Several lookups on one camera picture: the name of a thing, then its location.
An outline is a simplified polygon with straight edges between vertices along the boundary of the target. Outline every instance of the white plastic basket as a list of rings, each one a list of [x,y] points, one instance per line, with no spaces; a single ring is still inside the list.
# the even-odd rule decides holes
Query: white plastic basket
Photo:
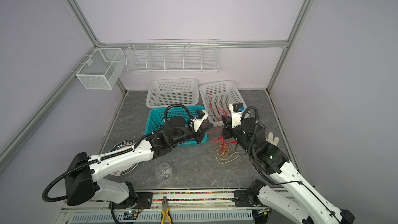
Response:
[[[112,89],[125,66],[121,48],[98,47],[76,76],[87,89]]]
[[[126,50],[127,71],[147,72],[218,72],[218,44],[144,44],[132,43]]]
[[[199,102],[196,79],[169,79],[153,81],[147,95],[147,107],[167,107],[179,103],[194,106]]]
[[[209,112],[208,120],[217,126],[217,111],[218,109],[223,109],[228,116],[231,116],[231,111],[229,110],[230,103],[243,103],[243,107],[246,108],[246,103],[243,101],[235,83],[232,81],[222,81],[222,82],[212,82],[204,84],[199,87],[200,94],[203,100],[203,104],[207,112]],[[221,116],[224,115],[223,111],[218,112],[218,126],[223,126]]]

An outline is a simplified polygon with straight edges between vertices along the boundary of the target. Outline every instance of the white glove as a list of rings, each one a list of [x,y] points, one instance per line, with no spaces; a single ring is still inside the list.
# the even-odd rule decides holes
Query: white glove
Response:
[[[268,142],[270,142],[271,144],[273,144],[273,145],[277,145],[278,144],[278,142],[279,142],[279,137],[273,137],[273,133],[272,132],[270,132],[270,133],[268,133],[268,138],[266,138],[266,141],[268,141]]]

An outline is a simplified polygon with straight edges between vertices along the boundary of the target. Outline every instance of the clear plastic cup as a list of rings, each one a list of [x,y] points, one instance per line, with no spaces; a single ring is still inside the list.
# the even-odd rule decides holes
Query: clear plastic cup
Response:
[[[173,179],[173,170],[170,164],[162,163],[155,170],[155,177],[159,181],[171,181]]]

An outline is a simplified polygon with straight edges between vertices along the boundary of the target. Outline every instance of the table surface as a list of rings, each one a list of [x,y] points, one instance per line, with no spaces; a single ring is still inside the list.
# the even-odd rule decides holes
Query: table surface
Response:
[[[147,117],[151,108],[146,106],[148,92],[131,91],[120,110],[115,125],[112,128],[103,153],[108,152],[116,144],[136,140],[144,133]],[[283,143],[281,131],[275,119],[270,102],[265,91],[240,91],[247,106],[255,106],[260,114],[260,122],[266,126],[266,135],[273,132],[274,137],[279,137],[278,147],[287,153]],[[199,97],[198,105],[203,105]],[[211,137],[220,136],[221,128],[216,132],[208,133],[207,141],[195,146],[176,147],[172,152],[145,162],[140,162],[137,167],[126,175],[106,178],[117,182],[132,182],[135,189],[172,189],[172,188],[247,188],[261,176],[249,162],[247,155],[239,156],[235,160],[219,164],[216,160],[216,148],[210,144]],[[172,180],[159,181],[155,177],[155,169],[162,163],[172,167]]]

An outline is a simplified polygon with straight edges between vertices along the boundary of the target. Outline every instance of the white label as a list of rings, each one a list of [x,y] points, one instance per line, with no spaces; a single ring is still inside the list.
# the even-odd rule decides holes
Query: white label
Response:
[[[91,63],[93,63],[93,59],[90,58],[90,59],[87,61],[87,66],[90,67]]]

